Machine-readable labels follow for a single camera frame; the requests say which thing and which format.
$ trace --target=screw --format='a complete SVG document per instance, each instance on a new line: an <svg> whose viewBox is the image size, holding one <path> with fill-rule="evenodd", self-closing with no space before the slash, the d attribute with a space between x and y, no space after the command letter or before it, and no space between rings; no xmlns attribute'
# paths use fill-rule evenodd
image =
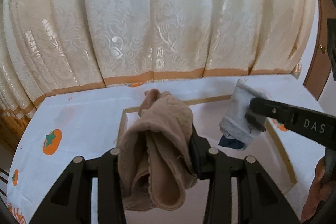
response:
<svg viewBox="0 0 336 224"><path fill-rule="evenodd" d="M323 47L322 44L320 45L320 50L323 54L325 54L327 52L327 49L325 47Z"/></svg>
<svg viewBox="0 0 336 224"><path fill-rule="evenodd" d="M253 163L255 163L255 157L253 157L253 156L247 156L247 157L246 157L246 161L247 161L249 164L253 164Z"/></svg>
<svg viewBox="0 0 336 224"><path fill-rule="evenodd" d="M113 148L110 150L111 155L119 155L119 148Z"/></svg>
<svg viewBox="0 0 336 224"><path fill-rule="evenodd" d="M214 147L209 148L208 151L211 155L217 155L218 154L218 149L214 148Z"/></svg>
<svg viewBox="0 0 336 224"><path fill-rule="evenodd" d="M75 158L73 159L73 162L76 163L76 164L78 164L78 163L82 162L82 160L83 160L83 157L81 157L81 156L77 156L77 157L75 157Z"/></svg>

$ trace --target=orange persimmon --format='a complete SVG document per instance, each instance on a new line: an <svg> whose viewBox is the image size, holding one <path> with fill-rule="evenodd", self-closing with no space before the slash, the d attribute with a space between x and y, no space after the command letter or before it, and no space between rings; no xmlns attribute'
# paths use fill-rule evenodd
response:
<svg viewBox="0 0 336 224"><path fill-rule="evenodd" d="M52 155L57 151L57 148L62 139L62 132L59 129L51 131L48 135L45 136L43 143L43 153L46 155Z"/></svg>
<svg viewBox="0 0 336 224"><path fill-rule="evenodd" d="M285 126L281 123L279 123L277 120L272 119L272 122L277 126L278 129L280 129L283 132L287 132L288 129L285 128Z"/></svg>
<svg viewBox="0 0 336 224"><path fill-rule="evenodd" d="M15 169L14 174L12 176L12 182L13 182L14 186L17 185L17 179L18 179L18 177L19 177L19 170Z"/></svg>

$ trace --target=black mount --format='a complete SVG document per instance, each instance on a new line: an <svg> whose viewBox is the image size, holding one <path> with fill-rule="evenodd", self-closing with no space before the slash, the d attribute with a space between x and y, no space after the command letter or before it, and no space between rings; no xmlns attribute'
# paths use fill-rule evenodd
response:
<svg viewBox="0 0 336 224"><path fill-rule="evenodd" d="M276 119L285 128L325 146L325 175L322 184L336 180L336 117L298 106L254 98L250 109Z"/></svg>
<svg viewBox="0 0 336 224"><path fill-rule="evenodd" d="M231 223L231 177L238 184L239 224L299 224L299 220L267 172L251 156L230 158L210 148L193 127L189 142L193 168L200 180L210 180L204 224ZM118 149L102 157L75 157L64 170L30 224L91 223L92 178L98 178L99 224L126 224L117 168Z"/></svg>

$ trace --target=grey sock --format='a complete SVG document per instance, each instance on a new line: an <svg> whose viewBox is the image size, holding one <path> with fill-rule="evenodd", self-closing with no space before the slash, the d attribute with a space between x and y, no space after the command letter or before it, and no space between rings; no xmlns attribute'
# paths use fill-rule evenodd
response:
<svg viewBox="0 0 336 224"><path fill-rule="evenodd" d="M261 133L245 118L245 114L248 112L256 118L258 123L265 125L266 117L254 114L250 110L250 101L256 97L267 99L265 93L254 90L239 79L226 113L219 124L221 132L227 139L233 138L248 146Z"/></svg>

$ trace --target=wooden frame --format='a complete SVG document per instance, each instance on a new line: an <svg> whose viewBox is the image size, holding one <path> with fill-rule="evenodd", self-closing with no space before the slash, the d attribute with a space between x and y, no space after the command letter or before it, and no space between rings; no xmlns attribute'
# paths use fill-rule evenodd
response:
<svg viewBox="0 0 336 224"><path fill-rule="evenodd" d="M330 75L331 64L326 52L328 45L327 18L336 18L336 8L332 0L318 0L319 26L315 50L303 85L316 100L319 99Z"/></svg>

